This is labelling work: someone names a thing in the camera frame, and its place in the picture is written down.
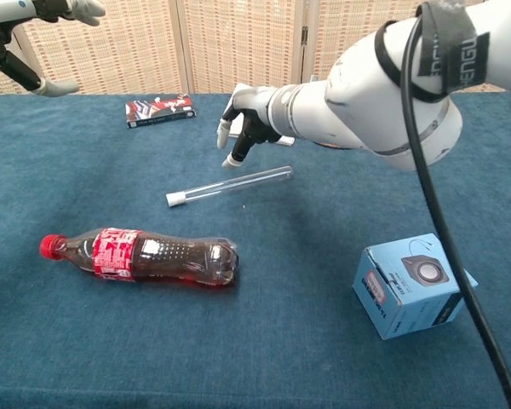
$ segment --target blue box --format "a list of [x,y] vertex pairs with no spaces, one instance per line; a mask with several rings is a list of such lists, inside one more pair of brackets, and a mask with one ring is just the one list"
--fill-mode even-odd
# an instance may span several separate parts
[[365,248],[353,289],[382,339],[451,322],[465,305],[432,233]]

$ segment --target robotic hand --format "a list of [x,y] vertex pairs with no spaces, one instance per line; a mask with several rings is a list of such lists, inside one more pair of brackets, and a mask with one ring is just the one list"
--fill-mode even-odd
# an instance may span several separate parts
[[52,83],[40,78],[29,66],[6,50],[15,26],[33,18],[56,23],[59,18],[79,20],[89,26],[100,24],[106,14],[98,0],[0,0],[0,71],[37,95],[62,96],[78,91],[73,81]]
[[[423,28],[412,69],[414,109],[428,165],[446,156],[462,131],[451,92],[484,82],[511,90],[511,0],[461,3],[425,2],[416,13]],[[240,113],[243,131],[222,166],[240,166],[256,143],[287,135],[368,150],[394,168],[414,170],[399,79],[415,21],[389,21],[362,38],[325,81],[236,92],[221,118],[218,147]]]

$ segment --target speaker image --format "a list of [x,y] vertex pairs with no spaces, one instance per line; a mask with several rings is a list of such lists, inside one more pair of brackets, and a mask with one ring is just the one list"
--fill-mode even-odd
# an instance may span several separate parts
[[429,287],[449,281],[443,266],[433,257],[409,256],[401,259],[410,277],[416,282]]

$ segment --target red bottle cap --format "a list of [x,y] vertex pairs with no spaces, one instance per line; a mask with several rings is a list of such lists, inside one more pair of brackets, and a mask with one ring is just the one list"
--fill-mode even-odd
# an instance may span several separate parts
[[60,234],[49,234],[45,236],[40,243],[40,254],[50,260],[60,260],[60,256],[55,253],[55,246],[59,239],[64,239],[65,236]]

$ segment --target bottle label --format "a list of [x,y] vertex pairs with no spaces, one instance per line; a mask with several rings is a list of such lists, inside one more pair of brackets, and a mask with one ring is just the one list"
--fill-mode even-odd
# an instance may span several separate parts
[[105,228],[95,239],[93,268],[102,279],[134,281],[131,263],[140,230]]

